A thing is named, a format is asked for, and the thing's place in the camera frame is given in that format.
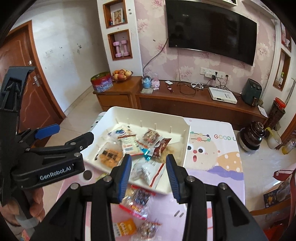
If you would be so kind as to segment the person's left hand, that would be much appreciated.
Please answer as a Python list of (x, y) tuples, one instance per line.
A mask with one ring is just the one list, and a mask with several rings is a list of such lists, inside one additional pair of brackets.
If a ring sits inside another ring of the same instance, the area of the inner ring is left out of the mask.
[[(38, 221), (42, 221), (45, 217), (43, 204), (44, 190), (43, 188), (38, 188), (31, 191), (31, 193), (33, 202), (30, 206), (30, 214)], [(16, 220), (16, 216), (20, 215), (20, 210), (19, 205), (15, 200), (10, 200), (5, 206), (1, 206), (1, 214), (8, 223), (14, 226), (20, 226), (19, 222)]]

